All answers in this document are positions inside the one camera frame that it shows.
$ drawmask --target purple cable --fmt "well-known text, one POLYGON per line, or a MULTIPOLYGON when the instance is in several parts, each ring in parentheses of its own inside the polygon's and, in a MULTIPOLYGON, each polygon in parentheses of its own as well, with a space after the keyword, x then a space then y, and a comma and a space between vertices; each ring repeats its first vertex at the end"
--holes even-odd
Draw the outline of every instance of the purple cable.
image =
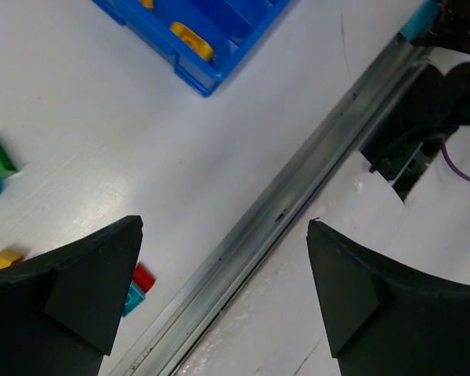
POLYGON ((447 165, 451 170, 454 171, 456 175, 458 175, 460 178, 465 179, 467 182, 470 182, 470 176, 465 174, 462 170, 460 170, 451 160, 449 157, 449 153, 447 153, 447 147, 446 147, 446 140, 442 139, 442 142, 440 143, 440 148, 442 149, 442 155, 444 156, 444 160, 446 161, 447 165))

